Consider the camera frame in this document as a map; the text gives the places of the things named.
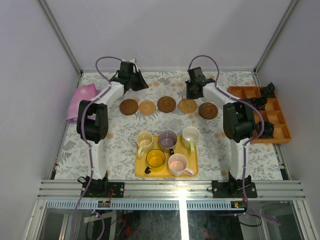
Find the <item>woven rattan coaster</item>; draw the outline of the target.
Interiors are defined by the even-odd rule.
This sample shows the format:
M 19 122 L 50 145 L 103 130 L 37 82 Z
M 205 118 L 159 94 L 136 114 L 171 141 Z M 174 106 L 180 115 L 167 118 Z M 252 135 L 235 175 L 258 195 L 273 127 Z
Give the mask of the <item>woven rattan coaster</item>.
M 151 115 L 156 111 L 156 105 L 150 100 L 145 100 L 139 104 L 138 110 L 143 115 Z
M 184 98 L 178 103 L 178 107 L 183 113 L 191 114 L 196 111 L 197 103 L 193 99 Z

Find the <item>dark brown wooden coaster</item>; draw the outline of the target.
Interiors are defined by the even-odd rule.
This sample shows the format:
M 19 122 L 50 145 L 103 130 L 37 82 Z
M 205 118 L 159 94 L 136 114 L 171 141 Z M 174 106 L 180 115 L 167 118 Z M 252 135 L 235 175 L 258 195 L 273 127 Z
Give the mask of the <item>dark brown wooden coaster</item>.
M 126 99 L 119 105 L 119 110 L 123 115 L 130 116 L 137 112 L 139 106 L 136 100 Z

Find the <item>light green mug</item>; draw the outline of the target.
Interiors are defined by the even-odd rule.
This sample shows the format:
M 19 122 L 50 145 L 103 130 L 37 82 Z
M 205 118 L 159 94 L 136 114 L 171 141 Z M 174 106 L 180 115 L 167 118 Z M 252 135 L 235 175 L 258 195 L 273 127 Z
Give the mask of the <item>light green mug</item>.
M 182 131 L 182 144 L 191 153 L 195 151 L 199 139 L 200 131 L 194 126 L 188 126 Z

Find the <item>purple mug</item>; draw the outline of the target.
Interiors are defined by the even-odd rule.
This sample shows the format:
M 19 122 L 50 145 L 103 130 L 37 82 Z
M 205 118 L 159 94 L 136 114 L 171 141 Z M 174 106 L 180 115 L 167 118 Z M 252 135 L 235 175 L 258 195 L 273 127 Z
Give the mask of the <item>purple mug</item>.
M 159 147 L 164 153 L 169 153 L 170 150 L 174 150 L 177 142 L 177 135 L 170 130 L 163 131 L 158 137 Z

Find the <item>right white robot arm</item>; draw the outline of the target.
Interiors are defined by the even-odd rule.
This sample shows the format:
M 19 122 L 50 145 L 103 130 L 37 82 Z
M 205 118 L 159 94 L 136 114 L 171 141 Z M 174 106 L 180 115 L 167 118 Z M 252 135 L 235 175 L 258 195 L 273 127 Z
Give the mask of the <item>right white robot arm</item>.
M 234 179 L 227 189 L 231 196 L 240 197 L 246 191 L 246 185 L 241 181 L 247 177 L 246 145 L 256 126 L 253 106 L 220 89 L 216 79 L 206 79 L 200 67 L 190 68 L 187 72 L 190 79 L 185 82 L 186 97 L 192 100 L 204 97 L 223 111 L 223 131 L 231 147 L 230 175 Z

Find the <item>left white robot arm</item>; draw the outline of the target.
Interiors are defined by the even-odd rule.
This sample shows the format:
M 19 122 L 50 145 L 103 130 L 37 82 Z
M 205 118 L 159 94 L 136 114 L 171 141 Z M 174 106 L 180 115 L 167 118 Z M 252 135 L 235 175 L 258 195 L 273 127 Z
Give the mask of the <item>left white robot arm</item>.
M 104 140 L 108 134 L 108 108 L 127 91 L 141 91 L 147 85 L 135 60 L 121 61 L 116 74 L 107 80 L 107 87 L 90 100 L 81 100 L 78 107 L 76 131 L 88 146 L 89 178 L 97 180 L 92 185 L 92 191 L 98 197 L 105 197 L 110 186 L 103 179 L 107 175 L 106 161 L 103 157 Z

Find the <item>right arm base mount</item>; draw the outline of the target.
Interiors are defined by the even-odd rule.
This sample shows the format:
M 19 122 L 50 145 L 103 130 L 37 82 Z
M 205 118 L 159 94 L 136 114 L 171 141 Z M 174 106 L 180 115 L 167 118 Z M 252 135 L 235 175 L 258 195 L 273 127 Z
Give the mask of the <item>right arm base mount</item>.
M 235 179 L 230 173 L 228 173 L 228 181 L 212 180 L 212 194 L 214 198 L 226 199 L 226 198 L 244 198 L 243 180 Z M 252 182 L 252 177 L 248 175 L 244 179 L 244 190 L 247 198 L 257 198 L 256 185 Z

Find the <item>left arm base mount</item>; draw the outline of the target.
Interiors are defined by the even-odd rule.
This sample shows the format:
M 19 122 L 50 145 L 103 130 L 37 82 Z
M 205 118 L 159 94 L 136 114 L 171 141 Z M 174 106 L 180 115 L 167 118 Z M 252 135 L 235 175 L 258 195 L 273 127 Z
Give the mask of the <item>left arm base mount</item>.
M 124 182 L 112 182 L 105 176 L 103 179 L 92 179 L 85 193 L 83 193 L 89 183 L 90 177 L 79 177 L 77 182 L 82 185 L 81 195 L 84 198 L 123 198 L 125 192 Z

